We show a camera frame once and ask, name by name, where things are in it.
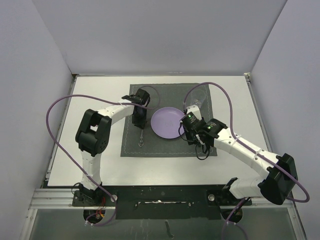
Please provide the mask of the grey cloth napkin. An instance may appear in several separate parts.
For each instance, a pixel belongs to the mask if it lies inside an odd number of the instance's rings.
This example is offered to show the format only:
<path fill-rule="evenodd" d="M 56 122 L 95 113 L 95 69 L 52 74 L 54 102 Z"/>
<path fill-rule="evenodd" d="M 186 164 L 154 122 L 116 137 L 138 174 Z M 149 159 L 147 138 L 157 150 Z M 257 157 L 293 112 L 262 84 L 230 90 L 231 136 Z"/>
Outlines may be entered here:
<path fill-rule="evenodd" d="M 134 126 L 132 117 L 126 117 L 122 135 L 121 157 L 136 158 L 204 158 L 200 146 L 189 145 L 180 120 L 184 116 L 183 102 L 190 106 L 201 102 L 200 114 L 206 120 L 213 118 L 211 93 L 208 85 L 196 83 L 162 83 L 144 86 L 130 85 L 129 93 L 138 89 L 150 95 L 144 129 Z"/>

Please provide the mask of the silver fork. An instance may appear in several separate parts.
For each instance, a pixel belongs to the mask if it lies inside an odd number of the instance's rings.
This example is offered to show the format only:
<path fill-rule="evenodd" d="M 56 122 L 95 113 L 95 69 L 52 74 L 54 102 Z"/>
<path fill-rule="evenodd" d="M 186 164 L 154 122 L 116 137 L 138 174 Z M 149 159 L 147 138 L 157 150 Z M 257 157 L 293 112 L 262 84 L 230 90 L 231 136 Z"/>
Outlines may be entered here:
<path fill-rule="evenodd" d="M 139 138 L 139 143 L 138 143 L 138 146 L 140 148 L 142 148 L 144 145 L 144 130 L 142 129 L 141 130 L 141 134 L 140 134 L 140 138 Z"/>

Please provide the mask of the purple plate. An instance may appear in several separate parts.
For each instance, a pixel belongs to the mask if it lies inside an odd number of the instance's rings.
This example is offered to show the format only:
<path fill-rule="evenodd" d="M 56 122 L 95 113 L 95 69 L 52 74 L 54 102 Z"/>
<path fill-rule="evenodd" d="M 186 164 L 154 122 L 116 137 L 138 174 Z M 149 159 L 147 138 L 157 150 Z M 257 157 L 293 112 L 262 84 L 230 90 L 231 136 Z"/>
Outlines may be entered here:
<path fill-rule="evenodd" d="M 164 139 L 176 139 L 179 135 L 180 120 L 184 113 L 175 107 L 163 107 L 151 117 L 150 125 L 153 132 Z"/>

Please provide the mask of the clear drinking glass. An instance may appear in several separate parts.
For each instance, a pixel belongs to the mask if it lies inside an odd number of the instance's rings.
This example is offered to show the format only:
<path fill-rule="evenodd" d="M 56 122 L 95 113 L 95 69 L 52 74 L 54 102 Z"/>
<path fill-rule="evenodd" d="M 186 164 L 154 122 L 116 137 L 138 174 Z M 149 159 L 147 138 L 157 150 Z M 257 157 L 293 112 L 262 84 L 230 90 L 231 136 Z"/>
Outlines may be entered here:
<path fill-rule="evenodd" d="M 197 106 L 199 109 L 202 107 L 206 100 L 206 93 L 202 89 L 194 89 L 190 93 L 190 105 Z"/>

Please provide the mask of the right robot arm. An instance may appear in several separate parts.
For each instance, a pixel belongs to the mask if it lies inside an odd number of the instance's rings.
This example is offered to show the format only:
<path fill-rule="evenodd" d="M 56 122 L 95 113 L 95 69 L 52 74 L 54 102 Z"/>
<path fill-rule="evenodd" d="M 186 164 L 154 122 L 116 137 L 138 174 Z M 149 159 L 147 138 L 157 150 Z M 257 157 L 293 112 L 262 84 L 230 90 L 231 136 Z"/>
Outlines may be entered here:
<path fill-rule="evenodd" d="M 285 153 L 278 154 L 264 150 L 240 135 L 221 121 L 198 119 L 192 112 L 181 120 L 189 145 L 202 147 L 205 153 L 211 147 L 225 151 L 242 161 L 258 173 L 258 177 L 229 181 L 222 192 L 223 200 L 232 205 L 242 198 L 264 197 L 269 202 L 282 205 L 298 180 L 294 158 Z"/>

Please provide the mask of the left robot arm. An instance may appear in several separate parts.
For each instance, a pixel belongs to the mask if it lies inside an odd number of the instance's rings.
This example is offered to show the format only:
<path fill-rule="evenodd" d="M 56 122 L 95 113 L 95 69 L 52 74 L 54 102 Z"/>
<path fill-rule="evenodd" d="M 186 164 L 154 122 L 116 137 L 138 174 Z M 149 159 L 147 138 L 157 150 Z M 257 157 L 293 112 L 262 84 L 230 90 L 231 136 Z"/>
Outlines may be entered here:
<path fill-rule="evenodd" d="M 107 148 L 111 127 L 118 121 L 131 116 L 132 124 L 143 130 L 147 123 L 147 109 L 150 94 L 139 88 L 135 94 L 125 95 L 118 104 L 95 111 L 85 111 L 75 141 L 82 156 L 82 180 L 79 191 L 84 200 L 91 206 L 97 205 L 102 199 L 99 187 L 102 185 L 100 176 L 101 155 Z"/>

